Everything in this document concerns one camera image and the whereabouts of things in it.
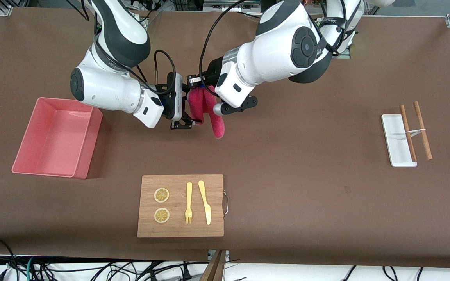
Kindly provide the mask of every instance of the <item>red towel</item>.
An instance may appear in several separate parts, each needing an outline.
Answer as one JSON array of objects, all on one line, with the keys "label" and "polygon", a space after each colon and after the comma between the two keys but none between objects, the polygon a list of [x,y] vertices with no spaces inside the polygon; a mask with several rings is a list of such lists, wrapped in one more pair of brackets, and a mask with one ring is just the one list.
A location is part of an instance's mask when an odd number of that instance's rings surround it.
[{"label": "red towel", "polygon": [[[208,88],[211,91],[214,91],[213,86],[208,86]],[[223,123],[223,118],[221,116],[218,116],[213,112],[213,107],[217,104],[216,97],[204,87],[199,87],[192,89],[187,94],[187,101],[189,101],[189,106],[191,108],[191,118],[201,120],[202,122],[197,124],[202,125],[204,123],[204,113],[209,114],[214,136],[217,139],[221,139],[225,134],[225,123]]]}]

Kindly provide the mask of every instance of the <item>bamboo cutting board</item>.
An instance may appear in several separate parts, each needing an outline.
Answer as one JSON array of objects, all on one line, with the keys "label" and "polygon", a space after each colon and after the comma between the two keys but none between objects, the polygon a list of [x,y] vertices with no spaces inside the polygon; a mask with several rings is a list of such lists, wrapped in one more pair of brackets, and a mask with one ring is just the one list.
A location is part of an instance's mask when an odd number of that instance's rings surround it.
[{"label": "bamboo cutting board", "polygon": [[[204,203],[200,195],[198,181],[203,180],[206,187],[207,203],[211,206],[211,224],[206,224]],[[192,189],[192,223],[186,224],[187,209],[186,186]],[[154,192],[164,187],[169,198],[159,203]],[[155,237],[221,237],[223,236],[223,175],[222,174],[184,174],[143,176],[141,178],[140,210],[138,216],[139,238]],[[154,213],[159,208],[170,212],[167,222],[155,221]]]}]

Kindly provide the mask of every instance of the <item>brown tablecloth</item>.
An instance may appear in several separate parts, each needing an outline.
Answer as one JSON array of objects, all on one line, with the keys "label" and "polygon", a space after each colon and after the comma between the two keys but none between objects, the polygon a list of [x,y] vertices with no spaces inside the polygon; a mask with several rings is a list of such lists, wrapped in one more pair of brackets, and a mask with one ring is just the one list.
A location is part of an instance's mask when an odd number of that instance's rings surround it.
[{"label": "brown tablecloth", "polygon": [[[162,13],[152,50],[183,76],[197,73],[216,17]],[[256,24],[227,14],[204,65],[253,39]],[[36,99],[72,98],[70,72],[93,24],[73,10],[14,9],[0,18],[0,238],[16,254],[203,260],[206,249],[230,249],[243,262],[450,267],[450,29],[443,18],[364,17],[359,31],[352,59],[334,59],[316,82],[256,87],[259,105],[225,117],[223,139],[209,120],[151,130],[104,110],[89,178],[72,180],[11,166]],[[165,79],[169,63],[159,65]],[[141,67],[152,80],[152,57]],[[403,103],[416,128],[413,101],[434,160],[415,138],[418,167],[391,167],[380,116]],[[136,238],[143,174],[225,175],[225,236]]]}]

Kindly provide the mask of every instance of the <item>pink plastic bin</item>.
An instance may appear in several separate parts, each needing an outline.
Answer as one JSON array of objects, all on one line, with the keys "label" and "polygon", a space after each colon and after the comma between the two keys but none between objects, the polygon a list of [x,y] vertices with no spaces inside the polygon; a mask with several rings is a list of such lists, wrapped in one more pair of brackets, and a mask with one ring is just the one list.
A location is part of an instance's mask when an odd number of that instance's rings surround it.
[{"label": "pink plastic bin", "polygon": [[102,112],[76,100],[38,98],[11,171],[86,178]]}]

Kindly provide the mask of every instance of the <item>yellow fork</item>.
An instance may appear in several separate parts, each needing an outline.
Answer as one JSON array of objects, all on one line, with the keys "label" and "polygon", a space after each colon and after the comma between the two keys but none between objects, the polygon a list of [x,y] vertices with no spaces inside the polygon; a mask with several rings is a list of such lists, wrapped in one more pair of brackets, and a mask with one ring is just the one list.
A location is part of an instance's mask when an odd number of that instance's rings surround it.
[{"label": "yellow fork", "polygon": [[192,223],[191,202],[192,202],[192,183],[187,183],[187,210],[185,210],[185,222],[187,224]]}]

